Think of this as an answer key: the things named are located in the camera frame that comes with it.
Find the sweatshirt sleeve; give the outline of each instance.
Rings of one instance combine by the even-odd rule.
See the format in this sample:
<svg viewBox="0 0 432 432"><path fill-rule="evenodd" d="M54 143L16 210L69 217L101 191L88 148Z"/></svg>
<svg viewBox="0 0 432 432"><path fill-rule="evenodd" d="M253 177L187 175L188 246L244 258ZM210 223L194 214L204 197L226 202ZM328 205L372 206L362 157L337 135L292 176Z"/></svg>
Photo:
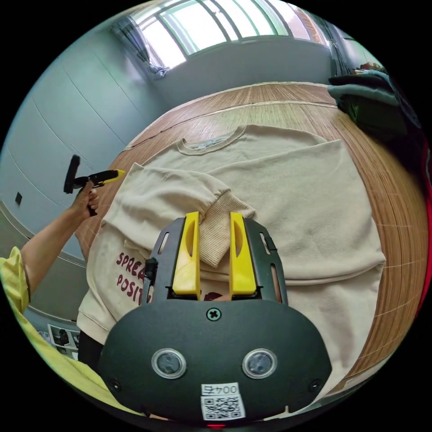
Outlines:
<svg viewBox="0 0 432 432"><path fill-rule="evenodd" d="M190 212L199 212L200 259L214 268L230 247L230 213L255 214L211 175L134 164L102 223L151 251L160 232Z"/></svg>

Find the human hand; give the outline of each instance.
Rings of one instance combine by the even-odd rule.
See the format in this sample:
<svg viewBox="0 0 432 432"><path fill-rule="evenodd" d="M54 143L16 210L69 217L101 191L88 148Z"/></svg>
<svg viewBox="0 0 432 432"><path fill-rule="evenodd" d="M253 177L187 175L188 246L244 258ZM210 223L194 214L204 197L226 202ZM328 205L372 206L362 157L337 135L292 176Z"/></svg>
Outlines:
<svg viewBox="0 0 432 432"><path fill-rule="evenodd" d="M94 184L90 180L81 192L76 196L75 201L70 207L71 212L80 222L85 221L90 217L90 212L87 206L93 210L99 207L99 195L97 189L93 189Z"/></svg>

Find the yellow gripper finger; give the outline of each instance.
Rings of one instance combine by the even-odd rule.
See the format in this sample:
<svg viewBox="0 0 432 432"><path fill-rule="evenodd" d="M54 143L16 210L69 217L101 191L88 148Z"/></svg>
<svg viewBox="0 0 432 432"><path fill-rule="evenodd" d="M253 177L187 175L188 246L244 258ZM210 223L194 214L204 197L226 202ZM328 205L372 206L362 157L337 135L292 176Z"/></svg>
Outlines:
<svg viewBox="0 0 432 432"><path fill-rule="evenodd" d="M195 295L200 300L199 213L188 213L180 240L172 290L177 296Z"/></svg>
<svg viewBox="0 0 432 432"><path fill-rule="evenodd" d="M240 213L231 213L229 253L229 293L231 296L253 295L257 285L243 215Z"/></svg>

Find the red object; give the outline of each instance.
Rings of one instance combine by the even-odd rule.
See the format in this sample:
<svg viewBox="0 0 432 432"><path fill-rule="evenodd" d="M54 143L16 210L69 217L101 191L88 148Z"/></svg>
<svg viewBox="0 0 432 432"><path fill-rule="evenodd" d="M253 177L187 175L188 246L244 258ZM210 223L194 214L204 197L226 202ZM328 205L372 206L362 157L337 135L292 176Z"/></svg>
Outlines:
<svg viewBox="0 0 432 432"><path fill-rule="evenodd" d="M420 298L420 303L418 305L417 314L423 305L426 294L428 293L429 286L432 280L432 187L430 176L432 176L432 155L429 149L428 143L425 141L423 148L423 157L422 157L422 174L423 179L426 184L426 210L427 210L427 225L429 228L429 249L427 254L427 265L426 265L426 277L424 280L424 287L422 296Z"/></svg>
<svg viewBox="0 0 432 432"><path fill-rule="evenodd" d="M224 424L208 424L208 425L207 425L208 428L210 428L210 429L215 429L215 430L222 429L222 428L224 428L225 426L226 426L226 425L224 425Z"/></svg>

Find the yellow sleeve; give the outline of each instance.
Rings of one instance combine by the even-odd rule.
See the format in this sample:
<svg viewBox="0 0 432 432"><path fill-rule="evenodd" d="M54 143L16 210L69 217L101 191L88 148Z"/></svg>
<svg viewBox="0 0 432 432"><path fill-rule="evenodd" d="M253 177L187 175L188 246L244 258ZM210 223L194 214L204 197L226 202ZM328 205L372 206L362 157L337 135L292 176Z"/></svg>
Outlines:
<svg viewBox="0 0 432 432"><path fill-rule="evenodd" d="M14 312L22 314L28 306L27 278L21 252L14 247L8 259L0 258L1 282Z"/></svg>
<svg viewBox="0 0 432 432"><path fill-rule="evenodd" d="M56 348L47 343L24 317L23 312L28 306L29 298L27 279L22 262L20 250L14 247L8 259L0 258L0 277L15 318L39 355L55 373L84 393L115 408L142 415L120 405L96 372L86 364L71 359L66 355L64 356L57 351Z"/></svg>

